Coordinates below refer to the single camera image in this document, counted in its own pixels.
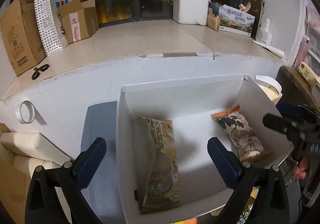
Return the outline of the person's right hand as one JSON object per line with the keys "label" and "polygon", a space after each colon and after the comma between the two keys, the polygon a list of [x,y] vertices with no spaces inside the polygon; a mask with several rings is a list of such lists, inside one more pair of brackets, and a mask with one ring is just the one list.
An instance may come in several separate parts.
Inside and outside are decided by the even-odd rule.
{"label": "person's right hand", "polygon": [[303,180],[306,178],[310,165],[310,159],[308,156],[304,156],[301,162],[294,169],[294,176],[296,179]]}

